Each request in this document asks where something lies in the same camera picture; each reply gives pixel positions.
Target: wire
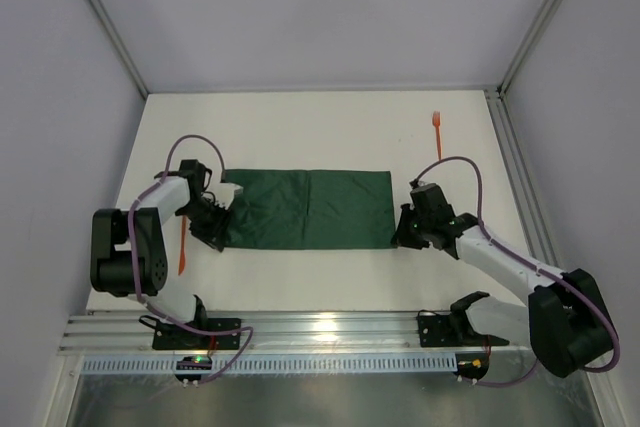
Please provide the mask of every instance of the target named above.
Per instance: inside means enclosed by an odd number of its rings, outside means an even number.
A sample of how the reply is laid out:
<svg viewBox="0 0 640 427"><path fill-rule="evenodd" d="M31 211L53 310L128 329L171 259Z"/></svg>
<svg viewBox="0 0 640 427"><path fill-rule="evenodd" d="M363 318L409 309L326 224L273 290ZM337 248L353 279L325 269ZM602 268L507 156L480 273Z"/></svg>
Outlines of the wire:
<svg viewBox="0 0 640 427"><path fill-rule="evenodd" d="M207 350L207 357L211 357L216 349L217 349L216 337L215 335L211 336L211 342L209 342L209 350Z"/></svg>
<svg viewBox="0 0 640 427"><path fill-rule="evenodd" d="M607 317L600 311L600 309L591 300L589 300L582 292L580 292L574 286L569 284L563 278L558 277L557 275L552 274L551 272L548 272L547 270L538 268L538 266L536 264L534 264L530 260L526 259L525 257L521 256L517 252L514 252L513 250L509 249L508 247L503 245L500 241L498 241L495 238L493 238L491 236L491 234L489 233L489 231L487 230L487 228L486 228L486 226L484 224L484 218L482 216L482 200L483 200L483 193L484 193L483 192L483 183L482 183L482 174L480 173L480 169L478 168L478 165L473 160L471 160L471 159L469 159L467 157L462 157L462 156L447 157L445 159L439 160L438 162L434 162L429 167L427 167L422 172L420 172L418 174L418 176L415 178L414 182L418 182L427 172L429 172L433 168L435 168L435 167L437 167L437 166L439 166L441 164L444 164L446 162L452 162L454 160L459 160L459 161L462 161L462 162L466 162L467 164L471 165L471 167L473 168L473 170L474 170L474 172L476 174L476 180L478 182L477 217L478 217L478 227L480 227L480 231L482 232L482 235L484 235L489 242L491 242L493 245L495 245L498 250L500 250L502 253L504 253L508 257L511 257L512 259L520 262L525 267L537 272L538 274L542 275L543 277L546 277L547 279L553 280L558 285L562 286L563 288L568 290L570 293L572 293L574 296L576 296L593 313L593 315L596 316L596 318L600 321L600 323L603 325L603 327L605 328L605 330L607 331L607 333L611 337L611 343L613 344L613 356L611 357L611 360L609 360L609 362L606 365L602 366L602 367L586 367L585 366L585 367L582 368L582 370L584 370L585 372L591 372L591 373L603 373L603 372L609 372L610 370L612 370L616 365L618 365L618 362L620 361L620 340L618 339L618 334L616 333L616 331L615 331L613 325L611 324L611 322L609 321L609 319L607 319ZM536 363L531 368L531 370L527 374L525 374L524 377L522 377L521 379L512 381L512 382L507 382L507 383L504 383L504 384L500 384L500 386L502 386L502 387L510 387L512 385L519 384L523 380L526 380L527 378L529 378L530 375L533 374L533 371L535 370L537 364L538 364L538 361L536 359ZM487 384L486 382L482 382L482 383L478 382L478 385L486 385L486 384ZM497 385L486 385L486 386L487 387L497 387Z"/></svg>
<svg viewBox="0 0 640 427"><path fill-rule="evenodd" d="M473 380L471 379L467 379L463 377L463 380L465 382L468 382L470 384L474 384L474 385L480 385L481 387L489 387L491 389L503 389L506 387L514 387L518 384L521 384L527 380L529 380L531 377L533 377L533 374L535 373L536 369L538 368L540 361L538 359L535 359L535 361L533 362L533 365L531 366L531 368L529 369L529 371L524 374L522 377L517 378L516 380L511 380L509 382L492 382L490 380L478 380L476 382L473 382Z"/></svg>
<svg viewBox="0 0 640 427"><path fill-rule="evenodd" d="M226 335L241 335L243 332L247 332L248 335L246 340L244 341L244 344L238 349L238 351L231 358L231 360L229 360L229 362L227 362L225 366L222 367L220 370L218 370L216 373L209 375L208 377L202 379L199 382L200 384L205 384L207 382L211 382L219 378L229 368L231 368L231 366L235 363L236 360L238 360L238 357L242 355L242 353L245 351L245 349L251 342L251 338L253 337L253 327L246 326L246 327L240 327L238 329L224 330L224 331L218 331L218 332L201 330L201 329L192 327L190 325L187 325L184 322L181 322L180 320L175 319L170 315L165 314L164 312L161 312L160 310L156 309L153 305L148 304L145 301L144 297L142 297L142 284L140 281L140 265L138 263L138 244L136 240L136 231L135 231L135 224L134 224L134 213L136 209L149 194L154 192L157 188L159 188L164 183L164 181L167 178L167 175L169 174L169 167L171 165L171 159L173 157L173 154L175 153L178 145L180 145L183 141L187 139L202 140L203 142L206 142L207 144L209 144L213 148L213 150L216 151L216 153L218 154L218 158L220 159L220 167L221 167L220 180L224 179L225 173L226 173L225 166L224 166L224 159L222 158L222 154L220 153L220 150L218 149L218 147L209 139L201 135L196 135L196 134L183 135L178 140L176 140L175 143L171 146L171 149L169 150L169 155L167 156L167 162L165 163L164 171L162 172L162 175L160 176L160 178L151 187L147 188L144 192L142 192L138 196L138 198L135 199L131 204L131 207L129 208L129 212L127 214L127 228L129 231L129 242L131 243L131 266L133 270L133 285L136 293L136 299L143 306L145 306L149 312L161 318L162 320L166 320L180 327L181 329L196 335L202 335L207 337L211 337L211 336L219 337L219 336L226 336Z"/></svg>
<svg viewBox="0 0 640 427"><path fill-rule="evenodd" d="M487 335L485 336L485 340L484 340L484 351L487 354L487 360L489 360L491 358L491 336Z"/></svg>

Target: white table surface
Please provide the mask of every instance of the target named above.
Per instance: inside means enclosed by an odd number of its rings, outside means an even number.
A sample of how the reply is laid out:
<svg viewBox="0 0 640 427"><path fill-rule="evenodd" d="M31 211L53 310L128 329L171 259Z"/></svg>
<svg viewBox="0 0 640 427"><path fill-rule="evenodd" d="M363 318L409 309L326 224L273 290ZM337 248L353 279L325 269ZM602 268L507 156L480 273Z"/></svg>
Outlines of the white table surface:
<svg viewBox="0 0 640 427"><path fill-rule="evenodd" d="M444 155L468 156L480 166L485 220L526 251L481 91L151 95L118 207L128 209L151 184L178 137L197 133L218 145L231 169L389 170L397 222L400 204L409 201L408 182L437 160L434 110L442 113ZM219 175L217 157L203 142L183 142L173 167L184 158L197 158ZM474 213L476 182L468 165L440 166L428 180L442 186L457 213ZM167 222L164 235L170 275L177 276L180 219ZM482 272L433 249L218 253L188 236L180 281L209 310L444 309L476 290L518 302ZM87 308L130 310L136 304L92 291Z"/></svg>

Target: black mounting bracket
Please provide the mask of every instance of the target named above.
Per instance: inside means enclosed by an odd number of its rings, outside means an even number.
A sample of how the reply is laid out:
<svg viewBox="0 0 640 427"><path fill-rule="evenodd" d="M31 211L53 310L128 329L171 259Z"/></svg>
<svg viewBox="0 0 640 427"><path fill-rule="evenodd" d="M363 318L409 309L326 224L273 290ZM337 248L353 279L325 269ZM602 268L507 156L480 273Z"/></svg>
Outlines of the black mounting bracket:
<svg viewBox="0 0 640 427"><path fill-rule="evenodd" d="M453 314L436 314L421 311L416 317L420 347L502 347L509 341L495 335L481 335L473 331L461 331L452 323Z"/></svg>
<svg viewBox="0 0 640 427"><path fill-rule="evenodd" d="M181 327L159 321L155 317L143 315L140 323L153 329L153 350L238 350L240 334L220 337L196 335ZM209 318L198 328L209 332L224 332L239 329L242 320L237 318Z"/></svg>
<svg viewBox="0 0 640 427"><path fill-rule="evenodd" d="M598 284L590 274L576 269L562 277L611 322ZM553 375L565 378L613 349L613 340L602 322L557 282L536 287L529 294L528 304L531 349Z"/></svg>
<svg viewBox="0 0 640 427"><path fill-rule="evenodd" d="M478 219L467 213L456 216L437 184L418 185L412 182L411 186L413 205L402 205L391 245L418 250L432 246L457 260L456 239L465 230L478 225Z"/></svg>

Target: black clamp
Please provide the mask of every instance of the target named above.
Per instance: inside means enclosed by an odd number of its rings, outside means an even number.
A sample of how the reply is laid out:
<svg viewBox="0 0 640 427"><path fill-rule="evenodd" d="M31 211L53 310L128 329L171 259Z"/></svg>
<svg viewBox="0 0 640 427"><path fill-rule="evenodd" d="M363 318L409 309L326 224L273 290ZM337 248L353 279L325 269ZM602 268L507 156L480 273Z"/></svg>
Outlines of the black clamp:
<svg viewBox="0 0 640 427"><path fill-rule="evenodd" d="M180 162L177 171L169 172L168 175L182 177L189 185L189 203L178 209L176 215L187 216L191 235L212 249L222 252L227 228L231 222L231 211L216 205L215 196L207 191L211 182L211 169L195 159L186 159Z"/></svg>
<svg viewBox="0 0 640 427"><path fill-rule="evenodd" d="M576 269L562 277L611 322L600 289L591 275ZM602 322L557 282L536 287L529 294L528 305L531 349L553 375L564 378L613 348L613 340Z"/></svg>
<svg viewBox="0 0 640 427"><path fill-rule="evenodd" d="M418 312L418 337L420 347L501 347L509 341L495 335L483 335L473 330L466 311L471 304L488 297L486 292L474 292L451 304L449 313L426 310ZM456 353L458 370L455 375L469 379L481 379L489 370L489 354Z"/></svg>
<svg viewBox="0 0 640 427"><path fill-rule="evenodd" d="M467 213L455 215L437 184L415 186L411 200L413 205L401 207L400 221L391 245L418 250L433 246L458 259L456 239L465 230L478 225L478 219Z"/></svg>
<svg viewBox="0 0 640 427"><path fill-rule="evenodd" d="M242 320L238 318L207 318L204 304L196 297L196 314L189 327L207 332L224 332L242 327ZM151 315L143 315L138 319L145 327L153 330L153 350L238 350L240 348L240 334L198 335L184 330L174 324L162 322Z"/></svg>

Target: reflective metal surface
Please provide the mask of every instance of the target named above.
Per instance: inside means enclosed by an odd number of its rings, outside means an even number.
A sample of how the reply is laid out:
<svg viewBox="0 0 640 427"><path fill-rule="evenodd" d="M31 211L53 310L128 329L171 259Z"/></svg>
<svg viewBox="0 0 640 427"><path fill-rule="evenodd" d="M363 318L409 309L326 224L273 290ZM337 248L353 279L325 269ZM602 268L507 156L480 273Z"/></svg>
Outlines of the reflective metal surface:
<svg viewBox="0 0 640 427"><path fill-rule="evenodd" d="M487 379L509 380L532 360L492 355ZM507 389L451 374L223 377L182 388L169 376L83 376L68 427L91 426L600 426L584 375L542 369Z"/></svg>

